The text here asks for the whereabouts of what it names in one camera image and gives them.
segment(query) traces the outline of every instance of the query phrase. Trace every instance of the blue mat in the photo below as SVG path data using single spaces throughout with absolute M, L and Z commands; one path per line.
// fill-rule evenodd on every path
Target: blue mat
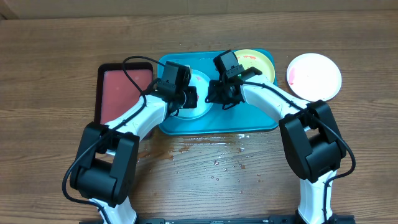
M 269 58 L 274 65 L 272 55 L 264 49 L 254 49 Z M 219 73 L 213 63 L 215 58 L 224 51 L 194 52 L 164 55 L 160 62 L 171 61 L 182 65 L 190 65 L 192 69 L 199 70 L 208 75 L 212 80 L 218 80 Z M 157 66 L 157 75 L 160 78 L 164 68 Z M 240 103 L 235 107 L 224 111 L 222 105 L 213 104 L 209 112 L 197 119 L 184 120 L 168 118 L 159 128 L 169 135 L 181 134 L 209 134 L 209 133 L 235 133 L 244 131 L 263 131 L 275 129 L 278 124 L 260 109 L 247 103 Z

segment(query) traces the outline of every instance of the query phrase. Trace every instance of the wooden tabletop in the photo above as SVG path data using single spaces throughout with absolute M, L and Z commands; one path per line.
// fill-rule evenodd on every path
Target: wooden tabletop
M 396 223 L 397 11 L 0 21 L 0 223 L 99 218 L 65 199 L 61 181 L 93 120 L 102 63 L 251 48 L 273 55 L 287 91 L 286 68 L 300 54 L 339 66 L 343 86 L 328 103 L 357 169 L 333 183 L 332 209 L 358 223 Z M 156 129 L 140 157 L 130 200 L 141 217 L 265 217 L 293 214 L 299 204 L 279 129 L 181 137 Z M 350 165 L 343 159 L 338 172 Z

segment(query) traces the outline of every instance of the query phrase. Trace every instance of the yellow plate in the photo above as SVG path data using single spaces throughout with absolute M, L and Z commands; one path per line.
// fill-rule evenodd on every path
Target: yellow plate
M 250 49 L 237 50 L 235 51 L 235 55 L 244 69 L 255 67 L 262 71 L 262 74 L 265 75 L 271 83 L 274 82 L 275 68 L 267 56 L 257 50 Z

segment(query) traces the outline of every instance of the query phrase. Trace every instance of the wooden table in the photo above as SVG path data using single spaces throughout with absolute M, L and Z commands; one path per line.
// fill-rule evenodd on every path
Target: wooden table
M 102 63 L 129 55 L 159 59 L 171 52 L 250 48 L 273 54 L 285 90 L 294 57 L 317 52 L 336 62 L 343 86 L 329 104 L 358 165 L 333 184 L 333 211 L 353 214 L 358 223 L 396 223 L 397 11 L 1 21 L 0 223 L 99 217 L 93 207 L 65 199 L 61 181 L 93 120 Z M 133 207 L 141 217 L 293 214 L 299 179 L 286 163 L 279 129 L 242 137 L 171 137 L 156 129 L 140 145 Z M 164 159 L 170 156 L 173 161 Z M 339 172 L 349 166 L 344 159 Z

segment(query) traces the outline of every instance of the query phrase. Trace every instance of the robotic arm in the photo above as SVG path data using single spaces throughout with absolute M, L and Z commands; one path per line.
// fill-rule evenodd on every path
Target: robotic arm
M 230 50 L 220 54 L 213 61 L 220 73 L 220 79 L 210 81 L 207 102 L 222 104 L 226 110 L 228 108 L 225 106 L 228 104 L 234 106 L 246 102 L 260 108 L 275 122 L 279 122 L 287 162 L 300 178 L 301 201 L 293 218 L 294 222 L 354 223 L 352 217 L 338 217 L 332 214 L 331 189 L 326 195 L 328 220 L 325 222 L 324 219 L 324 183 L 336 175 L 340 160 L 346 155 L 346 148 L 336 137 L 319 127 L 312 119 L 312 116 L 315 116 L 340 135 L 329 106 L 323 101 L 309 103 L 289 95 L 273 85 L 256 68 L 244 70 Z M 158 87 L 147 96 L 147 106 L 125 126 L 120 127 L 106 144 L 86 155 L 78 167 L 73 169 L 71 187 L 79 190 L 83 197 L 103 206 L 112 224 L 136 222 L 137 215 L 131 208 L 128 192 L 134 179 L 139 141 L 179 108 L 196 107 L 196 89 L 188 86 L 189 78 L 190 70 L 187 67 L 167 62 Z M 91 142 L 109 131 L 109 128 L 117 126 L 135 113 L 143 102 L 141 97 L 129 111 L 108 122 L 106 125 L 109 127 L 90 123 L 83 133 L 76 157 Z M 306 130 L 317 128 L 319 133 L 309 139 L 305 134 Z M 95 159 L 96 152 L 113 155 L 113 164 Z M 287 223 L 287 220 L 283 219 L 280 222 Z

